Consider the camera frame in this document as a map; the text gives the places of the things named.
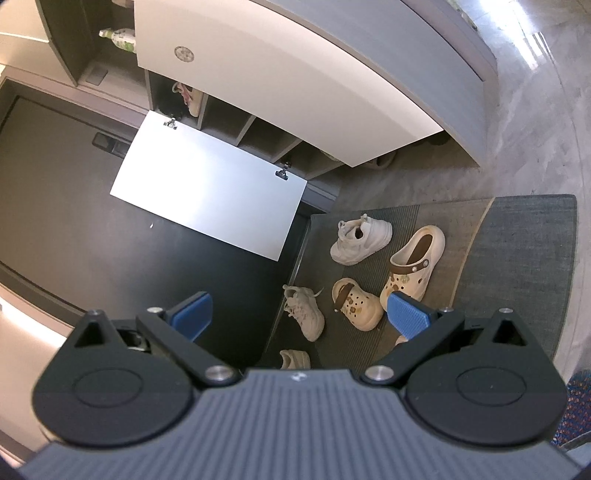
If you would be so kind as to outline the white chunky sneaker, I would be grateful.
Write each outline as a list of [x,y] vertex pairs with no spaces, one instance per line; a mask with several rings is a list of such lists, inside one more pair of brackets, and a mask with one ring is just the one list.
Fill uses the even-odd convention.
[[338,238],[329,254],[344,266],[353,266],[385,248],[392,240],[393,226],[363,214],[358,219],[340,221]]

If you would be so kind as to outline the large cream clog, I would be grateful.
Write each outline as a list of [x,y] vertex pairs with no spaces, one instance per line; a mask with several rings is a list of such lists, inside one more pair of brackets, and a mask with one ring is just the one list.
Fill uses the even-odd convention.
[[427,225],[390,257],[388,279],[380,294],[384,310],[388,309],[388,299],[393,293],[403,293],[416,301],[423,299],[445,247],[444,232],[438,226]]

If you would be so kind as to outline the small cream clog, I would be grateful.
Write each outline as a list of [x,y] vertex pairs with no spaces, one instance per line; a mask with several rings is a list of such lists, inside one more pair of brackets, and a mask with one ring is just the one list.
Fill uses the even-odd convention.
[[363,290],[352,278],[342,278],[332,287],[335,312],[342,313],[349,323],[362,332],[375,329],[384,316],[379,298]]

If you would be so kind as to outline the grey striped floor mat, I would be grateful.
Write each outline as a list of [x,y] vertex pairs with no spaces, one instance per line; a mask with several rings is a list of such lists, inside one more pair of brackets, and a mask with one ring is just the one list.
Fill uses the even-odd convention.
[[277,321],[259,363],[280,366],[280,351],[308,352],[315,367],[359,372],[394,347],[398,333],[382,320],[362,332],[332,308],[335,282],[352,278],[378,295],[389,273],[389,259],[421,227],[435,225],[446,248],[428,284],[424,303],[433,309],[459,308],[486,318],[502,307],[517,312],[548,357],[554,357],[564,327],[571,291],[577,236],[573,195],[510,196],[460,202],[402,206],[370,211],[394,227],[391,243],[360,264],[332,261],[338,214],[317,214],[304,241],[294,283],[320,294],[325,330],[314,343],[288,317]]

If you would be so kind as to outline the beige sneaker at edge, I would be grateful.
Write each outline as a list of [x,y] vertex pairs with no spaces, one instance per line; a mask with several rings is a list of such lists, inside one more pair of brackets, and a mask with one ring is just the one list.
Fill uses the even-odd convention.
[[280,350],[281,370],[308,370],[311,359],[308,353],[301,350]]

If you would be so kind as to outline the beige laced sneaker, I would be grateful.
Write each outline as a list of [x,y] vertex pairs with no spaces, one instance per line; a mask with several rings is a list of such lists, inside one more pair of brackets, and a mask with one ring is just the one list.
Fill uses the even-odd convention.
[[301,333],[309,342],[317,341],[325,329],[325,316],[317,303],[320,294],[307,287],[283,285],[283,311],[297,321]]

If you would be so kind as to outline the white left cabinet door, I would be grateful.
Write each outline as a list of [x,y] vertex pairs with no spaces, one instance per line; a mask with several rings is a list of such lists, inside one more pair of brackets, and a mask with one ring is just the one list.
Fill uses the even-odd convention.
[[110,193],[213,239],[276,261],[307,182],[155,111],[144,117]]

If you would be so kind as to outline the white cabinet door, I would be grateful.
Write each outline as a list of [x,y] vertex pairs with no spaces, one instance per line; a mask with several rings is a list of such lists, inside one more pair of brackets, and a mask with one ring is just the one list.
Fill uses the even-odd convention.
[[155,111],[144,117],[110,193],[213,239],[276,261],[307,182]]
[[140,67],[356,167],[441,132],[398,88],[308,28],[250,1],[134,4]]

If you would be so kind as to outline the white pink sneaker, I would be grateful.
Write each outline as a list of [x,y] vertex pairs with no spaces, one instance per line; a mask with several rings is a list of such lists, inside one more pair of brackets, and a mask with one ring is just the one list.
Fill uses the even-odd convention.
[[175,82],[172,85],[172,92],[181,95],[190,116],[197,118],[200,115],[201,101],[204,93],[180,82]]

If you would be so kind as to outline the white shoe cabinet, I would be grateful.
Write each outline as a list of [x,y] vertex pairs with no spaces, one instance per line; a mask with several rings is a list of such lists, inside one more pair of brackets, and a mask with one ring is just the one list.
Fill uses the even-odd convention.
[[447,1],[42,1],[48,36],[80,77],[106,28],[136,61],[204,93],[229,136],[271,161],[356,167],[449,134],[487,156],[485,86],[497,62]]

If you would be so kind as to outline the white right cabinet door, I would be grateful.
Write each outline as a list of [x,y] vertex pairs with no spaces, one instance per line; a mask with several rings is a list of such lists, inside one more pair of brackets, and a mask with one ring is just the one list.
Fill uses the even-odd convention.
[[250,1],[134,4],[140,67],[356,167],[441,132],[398,88],[308,28]]

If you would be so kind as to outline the white green spray bottle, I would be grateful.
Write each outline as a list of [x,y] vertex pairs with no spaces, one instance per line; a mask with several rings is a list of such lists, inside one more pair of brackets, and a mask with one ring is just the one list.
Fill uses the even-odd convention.
[[129,53],[136,53],[136,39],[135,39],[135,31],[133,29],[105,28],[105,29],[101,29],[99,31],[98,35],[101,38],[105,38],[105,39],[110,40],[120,50],[129,52]]

